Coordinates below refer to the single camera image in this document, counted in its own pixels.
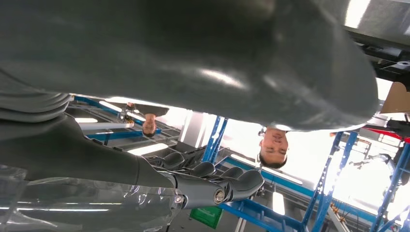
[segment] man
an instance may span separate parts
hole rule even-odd
[[[148,138],[154,136],[155,130],[157,129],[157,124],[155,123],[156,117],[165,115],[169,109],[143,104],[134,104],[134,106],[141,114],[145,116],[145,122],[142,124],[143,134]]]
[[[267,128],[264,138],[259,143],[261,151],[259,162],[268,168],[281,168],[286,164],[288,151],[288,140],[286,131],[275,128]]]

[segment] bolt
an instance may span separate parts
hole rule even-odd
[[[175,202],[176,202],[176,203],[181,203],[181,202],[182,202],[182,197],[177,196],[177,197],[175,198]]]
[[[220,204],[222,203],[224,198],[225,198],[225,193],[223,192],[223,190],[222,189],[216,190],[215,195],[214,195],[214,202],[216,204]]]

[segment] workshop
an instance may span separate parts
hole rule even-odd
[[[410,0],[0,1],[1,232],[410,232]]]

